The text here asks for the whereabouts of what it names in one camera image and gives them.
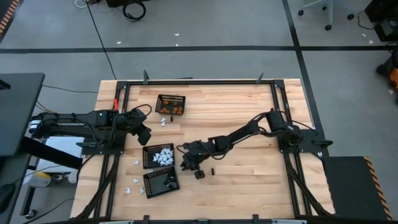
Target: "black mesh basket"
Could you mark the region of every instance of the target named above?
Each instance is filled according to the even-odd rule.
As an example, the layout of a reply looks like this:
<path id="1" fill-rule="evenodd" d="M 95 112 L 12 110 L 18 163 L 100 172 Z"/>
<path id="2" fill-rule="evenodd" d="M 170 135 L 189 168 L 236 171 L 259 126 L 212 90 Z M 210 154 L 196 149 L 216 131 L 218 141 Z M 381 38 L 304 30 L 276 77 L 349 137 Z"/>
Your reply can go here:
<path id="1" fill-rule="evenodd" d="M 185 111 L 185 96 L 161 95 L 157 96 L 156 113 L 181 116 Z"/>
<path id="2" fill-rule="evenodd" d="M 174 167 L 145 174 L 144 186 L 148 199 L 180 189 Z"/>
<path id="3" fill-rule="evenodd" d="M 160 153 L 162 149 L 170 148 L 173 151 L 173 163 L 169 166 L 161 166 L 158 162 L 154 162 L 154 155 Z M 156 146 L 146 146 L 142 148 L 142 166 L 144 169 L 156 167 L 173 167 L 175 165 L 175 152 L 173 143 L 161 144 Z"/>

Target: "white debris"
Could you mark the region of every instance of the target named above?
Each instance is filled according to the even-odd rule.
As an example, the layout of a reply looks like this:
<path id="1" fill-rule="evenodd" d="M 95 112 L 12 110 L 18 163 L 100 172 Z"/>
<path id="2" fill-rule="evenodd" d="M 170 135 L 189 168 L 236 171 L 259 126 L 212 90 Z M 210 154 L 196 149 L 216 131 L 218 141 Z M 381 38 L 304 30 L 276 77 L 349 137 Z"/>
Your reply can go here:
<path id="1" fill-rule="evenodd" d="M 131 194 L 131 190 L 129 187 L 127 187 L 126 194 Z"/>

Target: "wooden tabletop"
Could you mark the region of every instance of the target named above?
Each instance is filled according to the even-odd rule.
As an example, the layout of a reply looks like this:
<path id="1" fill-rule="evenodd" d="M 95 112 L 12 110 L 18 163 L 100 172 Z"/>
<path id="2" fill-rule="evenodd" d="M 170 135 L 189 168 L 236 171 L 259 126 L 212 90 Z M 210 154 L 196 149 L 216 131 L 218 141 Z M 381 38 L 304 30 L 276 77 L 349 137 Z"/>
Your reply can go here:
<path id="1" fill-rule="evenodd" d="M 292 119 L 312 126 L 300 80 L 284 81 Z M 115 88 L 116 81 L 101 82 L 96 110 L 112 109 Z M 273 107 L 269 85 L 149 85 L 131 87 L 127 109 L 144 103 L 154 109 L 158 94 L 186 96 L 186 110 L 183 116 L 175 116 L 173 123 L 166 116 L 165 127 L 160 125 L 163 116 L 153 111 L 144 122 L 152 129 L 147 146 L 164 143 L 176 146 L 227 135 Z M 142 111 L 146 113 L 148 109 L 143 107 Z M 268 127 L 266 121 L 262 126 Z M 283 155 L 276 138 L 254 136 L 237 144 L 223 160 L 207 159 L 200 164 L 206 174 L 201 180 L 196 180 L 192 171 L 180 170 L 182 153 L 175 150 L 180 190 L 151 199 L 140 194 L 144 185 L 142 175 L 147 170 L 142 168 L 142 146 L 136 138 L 127 136 L 125 153 L 120 159 L 112 220 L 142 220 L 144 215 L 150 215 L 151 220 L 250 219 L 253 214 L 260 218 L 294 217 Z M 325 209 L 334 213 L 322 162 L 304 153 L 301 160 L 308 188 Z M 78 215 L 97 191 L 102 161 L 103 156 L 95 156 L 82 169 L 71 217 Z M 131 194 L 125 193 L 127 187 Z M 304 214 L 301 193 L 297 192 Z M 102 215 L 107 196 L 105 192 Z"/>

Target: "gray floor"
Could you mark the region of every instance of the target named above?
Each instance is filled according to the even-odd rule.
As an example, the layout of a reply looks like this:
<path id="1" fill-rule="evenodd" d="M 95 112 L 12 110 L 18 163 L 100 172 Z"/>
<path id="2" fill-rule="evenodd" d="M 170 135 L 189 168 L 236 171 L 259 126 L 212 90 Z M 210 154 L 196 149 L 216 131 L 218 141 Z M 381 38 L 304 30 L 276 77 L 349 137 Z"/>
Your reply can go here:
<path id="1" fill-rule="evenodd" d="M 335 24 L 326 32 L 327 12 L 306 9 L 299 17 L 300 6 L 310 1 L 289 0 L 300 45 L 369 45 L 369 40 L 373 45 L 383 45 L 374 31 L 357 26 L 357 18 L 346 19 L 349 13 L 363 10 L 369 1 L 344 1 L 346 6 L 336 8 Z M 126 21 L 105 1 L 92 6 L 105 47 L 293 45 L 279 0 L 151 0 L 146 6 L 146 17 L 137 23 Z M 362 21 L 371 25 L 364 14 Z M 25 0 L 0 43 L 0 49 L 89 47 L 101 47 L 98 36 L 87 9 L 76 8 L 72 0 Z M 391 95 L 386 80 L 374 72 L 389 53 L 304 52 L 303 56 L 325 134 L 335 142 L 330 154 L 369 156 L 391 212 L 397 217 L 398 177 L 393 173 L 398 168 L 397 121 L 393 115 L 398 107 L 395 93 Z M 290 51 L 129 52 L 109 53 L 109 57 L 119 79 L 141 78 L 143 69 L 151 78 L 255 78 L 262 72 L 264 78 L 301 78 L 296 54 Z M 4 73 L 44 72 L 45 84 L 74 90 L 96 91 L 101 80 L 113 79 L 104 53 L 0 54 L 0 67 Z M 91 111 L 95 99 L 95 94 L 48 88 L 43 88 L 39 98 L 46 107 L 62 113 Z M 73 197 L 74 191 L 41 189 L 32 208 L 44 213 Z M 20 199 L 11 223 L 24 221 L 19 216 L 21 203 Z M 71 207 L 67 202 L 36 223 L 65 220 Z"/>

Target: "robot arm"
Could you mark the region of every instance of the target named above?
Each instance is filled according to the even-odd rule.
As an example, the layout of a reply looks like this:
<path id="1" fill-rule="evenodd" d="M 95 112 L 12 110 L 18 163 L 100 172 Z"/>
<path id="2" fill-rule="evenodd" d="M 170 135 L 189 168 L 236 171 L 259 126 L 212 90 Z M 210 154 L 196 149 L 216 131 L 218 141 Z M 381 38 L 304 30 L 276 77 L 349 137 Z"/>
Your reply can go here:
<path id="1" fill-rule="evenodd" d="M 93 147 L 112 147 L 115 139 L 127 133 L 138 135 L 145 145 L 150 138 L 150 129 L 142 122 L 147 116 L 139 109 L 119 114 L 115 110 L 92 111 L 87 114 L 40 113 L 32 118 L 29 132 L 33 138 L 68 135 L 94 139 Z"/>
<path id="2" fill-rule="evenodd" d="M 267 119 L 271 130 L 270 132 L 267 132 L 263 127 L 259 126 L 259 122 L 263 118 Z M 303 141 L 298 126 L 288 124 L 283 120 L 280 112 L 270 110 L 269 112 L 257 115 L 245 126 L 227 136 L 208 138 L 208 142 L 193 141 L 184 143 L 182 147 L 188 149 L 188 152 L 183 152 L 184 155 L 181 167 L 183 170 L 195 170 L 195 177 L 197 179 L 202 179 L 205 177 L 205 174 L 200 170 L 199 164 L 201 162 L 209 157 L 220 160 L 233 149 L 235 144 L 258 134 L 269 138 L 283 136 L 284 141 L 290 145 L 298 145 Z"/>

